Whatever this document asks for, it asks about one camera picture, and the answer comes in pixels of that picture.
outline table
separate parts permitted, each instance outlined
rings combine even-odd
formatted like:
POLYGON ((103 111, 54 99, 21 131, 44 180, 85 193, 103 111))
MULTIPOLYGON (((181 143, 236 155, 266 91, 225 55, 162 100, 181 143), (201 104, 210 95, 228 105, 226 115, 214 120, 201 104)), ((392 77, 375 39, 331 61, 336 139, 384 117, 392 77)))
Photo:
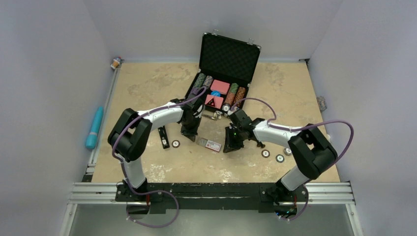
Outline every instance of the table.
MULTIPOLYGON (((198 71, 197 63, 124 63, 119 71, 112 99, 103 124, 101 144, 92 182, 119 182, 123 179, 119 161, 111 156, 107 137, 122 111, 148 110, 166 104, 174 98, 183 98, 198 71)), ((274 123, 305 126, 321 122, 316 95, 304 62, 258 63, 248 97, 260 98, 277 113, 274 123)), ((269 108, 248 100, 244 108, 252 118, 271 118, 269 108)), ((224 145, 225 129, 230 121, 202 118, 199 136, 224 145)), ((163 149, 158 132, 153 131, 142 155, 142 164, 148 182, 275 182, 294 165, 292 156, 283 163, 275 160, 283 154, 283 147, 265 143, 269 158, 261 156, 256 142, 245 141, 241 150, 215 152, 191 142, 180 134, 180 124, 166 126, 169 142, 180 141, 179 148, 163 149)), ((323 173, 317 182, 339 182, 335 166, 323 173)))

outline white wall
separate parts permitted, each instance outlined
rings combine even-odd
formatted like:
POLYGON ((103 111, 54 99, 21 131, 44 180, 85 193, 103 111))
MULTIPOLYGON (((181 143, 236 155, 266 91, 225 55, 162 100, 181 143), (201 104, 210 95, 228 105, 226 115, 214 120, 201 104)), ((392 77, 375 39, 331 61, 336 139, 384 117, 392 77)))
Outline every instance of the white wall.
POLYGON ((203 32, 255 39, 261 59, 310 58, 342 0, 84 0, 112 56, 198 59, 203 32))
POLYGON ((0 235, 58 235, 111 57, 81 0, 0 3, 0 235))
MULTIPOLYGON (((417 2, 343 1, 309 69, 325 120, 355 128, 350 150, 337 165, 352 182, 367 236, 417 231, 417 2)), ((348 129, 329 125, 341 150, 348 129)))

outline gray poker chip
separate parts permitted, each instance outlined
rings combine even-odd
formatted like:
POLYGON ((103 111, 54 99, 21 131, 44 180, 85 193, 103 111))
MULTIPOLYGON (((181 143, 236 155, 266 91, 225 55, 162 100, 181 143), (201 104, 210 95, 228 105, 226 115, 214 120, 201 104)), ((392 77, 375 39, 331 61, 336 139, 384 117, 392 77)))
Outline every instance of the gray poker chip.
POLYGON ((278 154, 278 155, 275 157, 275 159, 276 159, 276 161, 277 161, 277 162, 279 162, 279 163, 283 163, 283 162, 285 161, 284 156, 283 156, 283 155, 281 155, 281 154, 278 154))
POLYGON ((268 150, 264 149, 264 150, 262 150, 262 151, 261 151, 261 155, 262 155, 264 158, 268 158, 268 157, 269 157, 269 155, 270 155, 270 153, 269 153, 269 151, 268 151, 268 150))
POLYGON ((178 148, 179 146, 180 146, 180 143, 179 143, 179 141, 178 140, 174 140, 174 141, 172 141, 172 147, 173 148, 178 148))
POLYGON ((284 154, 287 156, 291 156, 293 154, 293 151, 289 148, 284 148, 284 154))

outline cable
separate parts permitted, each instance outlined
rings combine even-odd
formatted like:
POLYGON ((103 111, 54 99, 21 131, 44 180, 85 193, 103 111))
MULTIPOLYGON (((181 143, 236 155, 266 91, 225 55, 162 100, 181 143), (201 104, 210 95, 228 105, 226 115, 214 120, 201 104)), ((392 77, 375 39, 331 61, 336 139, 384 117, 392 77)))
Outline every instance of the cable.
MULTIPOLYGON (((336 158, 336 160, 327 169, 325 169, 324 171, 328 170, 330 167, 332 167, 333 165, 335 165, 342 158, 342 156, 345 155, 346 151, 349 149, 349 147, 350 147, 350 145, 352 143, 353 136, 354 136, 354 133, 355 132, 354 132, 353 126, 349 122, 347 122, 347 121, 344 121, 344 120, 341 120, 341 119, 334 119, 334 120, 324 121, 324 122, 320 122, 320 123, 317 123, 317 124, 312 124, 312 125, 308 125, 308 126, 305 126, 305 127, 295 128, 295 129, 281 127, 281 126, 277 126, 277 125, 274 125, 274 124, 270 124, 269 123, 269 122, 271 122, 273 120, 276 120, 276 113, 275 113, 274 109, 271 107, 270 104, 268 104, 267 102, 262 101, 262 100, 260 100, 258 98, 252 98, 252 97, 243 98, 243 99, 237 101, 232 106, 232 108, 234 108, 239 102, 241 102, 243 100, 255 100, 255 101, 259 101, 259 102, 262 102, 265 105, 267 105, 271 109, 272 113, 274 114, 274 118, 268 119, 267 120, 267 124, 268 124, 269 127, 274 128, 274 129, 280 129, 280 130, 285 130, 285 131, 290 131, 290 132, 298 132, 298 131, 303 131, 303 130, 307 130, 307 129, 310 129, 310 128, 314 128, 314 127, 318 127, 318 126, 326 125, 326 124, 332 124, 332 123, 343 123, 343 124, 347 125, 349 127, 349 129, 350 129, 350 132, 351 132, 350 133, 350 136, 349 136, 349 140, 348 140, 345 148, 340 153, 340 155, 336 158)), ((308 204, 308 190, 307 190, 307 187, 305 186, 305 184, 309 183, 310 181, 311 181, 311 179, 309 179, 308 181, 306 181, 303 184, 303 186, 305 188, 306 196, 307 196, 307 200, 305 201, 305 204, 304 204, 303 208, 301 209, 301 211, 299 212, 299 214, 295 215, 291 219, 288 219, 289 221, 297 219, 304 212, 304 210, 306 209, 307 204, 308 204)))
POLYGON ((123 158, 121 158, 121 157, 118 157, 117 155, 116 155, 116 147, 118 146, 118 144, 119 144, 119 142, 120 142, 120 139, 123 137, 123 135, 128 131, 128 129, 134 124, 134 123, 136 123, 138 120, 140 120, 141 118, 143 118, 144 116, 147 116, 147 115, 149 115, 149 114, 152 114, 152 113, 154 113, 154 112, 157 112, 157 111, 161 111, 161 110, 164 110, 164 109, 169 109, 169 108, 173 108, 173 107, 177 107, 177 106, 181 106, 181 105, 184 105, 184 104, 186 104, 186 103, 189 103, 189 102, 192 102, 192 101, 194 101, 195 99, 197 99, 197 98, 199 98, 199 97, 201 97, 205 92, 206 92, 206 90, 207 90, 207 88, 206 87, 201 87, 200 89, 198 89, 198 90, 194 90, 193 91, 193 93, 194 94, 197 94, 195 97, 193 97, 193 98, 191 98, 191 99, 188 99, 188 100, 186 100, 186 101, 183 101, 183 102, 180 102, 180 103, 178 103, 178 104, 175 104, 174 106, 170 106, 170 107, 168 107, 168 106, 164 106, 164 107, 157 107, 157 108, 155 108, 155 109, 153 109, 153 110, 151 110, 150 112, 148 112, 148 113, 145 113, 145 114, 142 114, 142 115, 140 115, 140 116, 138 116, 138 117, 136 117, 135 119, 133 119, 122 131, 121 131, 121 133, 119 134, 119 136, 118 136, 118 138, 116 139, 116 141, 115 141, 115 144, 113 145, 113 148, 112 148, 112 156, 114 157, 114 158, 116 158, 117 160, 119 160, 120 161, 120 165, 121 165, 121 170, 122 170, 122 172, 123 172, 123 175, 124 175, 124 178, 125 178, 125 181, 126 181, 126 183, 127 183, 127 185, 129 186, 129 188, 130 188, 130 190, 134 193, 134 194, 136 194, 136 195, 140 195, 140 196, 142 196, 142 195, 147 195, 147 194, 152 194, 152 193, 159 193, 159 192, 161 192, 161 193, 165 193, 165 194, 168 194, 169 196, 171 196, 173 199, 174 199, 174 201, 175 201, 175 204, 177 205, 177 211, 176 211, 176 213, 175 213, 175 216, 173 217, 173 219, 171 220, 171 221, 169 221, 168 223, 165 223, 165 224, 162 224, 162 225, 151 225, 151 224, 146 224, 146 223, 142 223, 142 222, 139 222, 139 221, 137 221, 137 220, 135 220, 135 219, 133 219, 132 217, 130 217, 130 215, 129 215, 129 212, 126 210, 126 213, 127 213, 127 220, 131 220, 132 222, 134 222, 134 223, 136 223, 136 224, 139 224, 139 225, 143 225, 143 226, 146 226, 146 227, 150 227, 150 228, 162 228, 162 227, 165 227, 165 226, 168 226, 168 225, 170 225, 172 222, 174 222, 175 220, 176 220, 176 218, 178 217, 178 214, 179 214, 179 204, 178 204, 178 200, 175 198, 175 196, 172 194, 172 193, 170 193, 170 192, 167 192, 167 191, 164 191, 164 190, 154 190, 154 191, 149 191, 149 192, 146 192, 146 193, 139 193, 139 192, 136 192, 135 191, 135 189, 133 188, 133 186, 132 186, 132 184, 130 183, 130 180, 129 180, 129 178, 127 177, 127 174, 126 174, 126 169, 124 168, 124 165, 123 165, 123 161, 124 161, 124 159, 123 158))

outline floor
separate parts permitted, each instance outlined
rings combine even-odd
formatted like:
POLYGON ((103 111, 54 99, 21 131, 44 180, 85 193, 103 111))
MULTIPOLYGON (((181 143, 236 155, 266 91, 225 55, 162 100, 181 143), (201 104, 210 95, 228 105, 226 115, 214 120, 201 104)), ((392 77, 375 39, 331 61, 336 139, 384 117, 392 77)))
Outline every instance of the floor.
MULTIPOLYGON (((111 156, 107 137, 122 111, 148 110, 166 104, 174 98, 183 98, 198 71, 197 63, 124 63, 114 87, 103 125, 97 163, 92 182, 119 182, 123 179, 119 162, 111 156)), ((321 122, 316 95, 304 62, 258 63, 248 97, 268 102, 277 113, 274 123, 305 126, 321 122)), ((252 118, 271 118, 267 106, 247 101, 243 108, 252 118)), ((199 136, 224 145, 224 127, 229 120, 203 118, 199 136)), ((180 141, 179 148, 163 149, 157 131, 150 134, 142 164, 149 182, 275 182, 294 165, 292 156, 283 163, 275 160, 283 154, 283 147, 265 143, 269 158, 261 156, 254 141, 245 141, 241 150, 229 153, 215 152, 201 147, 182 136, 180 125, 166 126, 169 142, 180 141)), ((323 173, 317 182, 339 182, 336 167, 323 173)))

